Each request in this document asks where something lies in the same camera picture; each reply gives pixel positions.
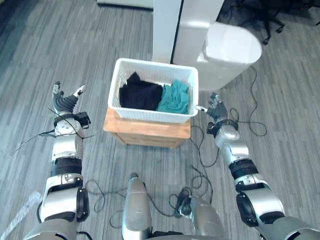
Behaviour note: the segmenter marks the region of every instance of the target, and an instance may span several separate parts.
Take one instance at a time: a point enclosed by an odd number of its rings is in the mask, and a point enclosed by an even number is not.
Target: silver robot arm segment
[[[258,172],[250,158],[249,149],[240,140],[238,124],[228,119],[228,112],[216,94],[211,96],[211,107],[203,110],[210,122],[207,133],[212,134],[234,179],[237,206],[242,221],[255,227],[267,240],[320,239],[320,232],[294,217],[285,216],[282,202]]]
[[[76,239],[79,222],[89,216],[88,192],[83,188],[83,127],[89,126],[86,112],[73,114],[79,96],[86,86],[63,98],[60,82],[52,90],[55,140],[52,149],[50,177],[46,181],[39,209],[40,225],[26,237],[29,239]]]

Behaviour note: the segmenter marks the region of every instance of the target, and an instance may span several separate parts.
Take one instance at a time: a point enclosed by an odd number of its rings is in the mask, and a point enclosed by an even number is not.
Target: chair wheel
[[[279,27],[277,30],[275,30],[278,34],[282,32],[282,30],[284,29],[283,26]]]
[[[262,42],[264,45],[267,45],[268,43],[269,43],[269,39],[265,39],[265,40],[263,40],[263,42]]]

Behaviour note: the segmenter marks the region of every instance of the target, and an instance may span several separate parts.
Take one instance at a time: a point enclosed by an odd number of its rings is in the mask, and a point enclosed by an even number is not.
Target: floor
[[[264,122],[268,134],[257,137],[247,124],[241,124],[239,132],[286,214],[320,228],[320,26],[314,26],[320,11],[311,12],[311,17],[280,14],[285,29],[274,34],[254,65],[258,77],[253,92],[259,106],[253,120]],[[172,212],[168,196],[191,186],[196,174],[191,164],[201,168],[197,149],[190,141],[177,149],[124,146],[103,131],[115,61],[121,57],[150,60],[152,31],[152,12],[98,7],[93,0],[7,0],[0,6],[0,233],[30,194],[44,189],[53,139],[39,136],[15,150],[22,141],[53,128],[55,116],[48,108],[56,80],[66,94],[87,84],[76,108],[91,118],[86,134],[96,134],[84,142],[85,181],[95,179],[102,189],[117,190],[127,186],[131,172],[137,172],[158,207]],[[263,39],[262,31],[255,33]],[[237,108],[242,120],[248,119],[254,106],[253,77],[248,69],[219,91],[226,106]],[[200,103],[206,105],[209,96],[201,92]],[[192,122],[205,129],[209,120],[198,114]],[[192,138],[198,143],[200,131],[193,129]],[[205,164],[216,153],[213,137],[206,135],[201,148]],[[257,239],[258,232],[240,220],[233,179],[223,159],[208,169],[208,176],[213,184],[212,205],[227,236]],[[121,230],[112,228],[109,219],[123,208],[123,198],[107,196],[103,210],[95,213],[97,199],[90,195],[90,216],[78,229],[93,239],[121,239]],[[192,233],[187,219],[164,217],[154,207],[151,214],[154,230]],[[121,214],[114,215],[112,223],[120,222]],[[36,224],[33,206],[8,239],[22,239]]]

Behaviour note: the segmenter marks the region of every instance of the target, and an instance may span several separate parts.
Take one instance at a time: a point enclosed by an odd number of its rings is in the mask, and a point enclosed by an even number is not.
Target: white laundry basket
[[[134,72],[140,76],[141,80],[147,82],[171,85],[174,80],[180,80],[186,83],[190,91],[189,114],[121,107],[119,89]],[[195,109],[195,105],[198,105],[198,99],[198,71],[194,67],[127,58],[119,58],[115,63],[108,106],[122,118],[164,123],[185,123],[189,118],[197,115],[198,111]]]

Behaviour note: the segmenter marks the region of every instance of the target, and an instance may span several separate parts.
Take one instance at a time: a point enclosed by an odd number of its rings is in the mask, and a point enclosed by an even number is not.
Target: white wall
[[[170,63],[174,46],[181,0],[154,0],[153,2],[153,56],[154,62]]]
[[[97,2],[99,4],[117,4],[143,8],[154,7],[154,0],[97,0]]]

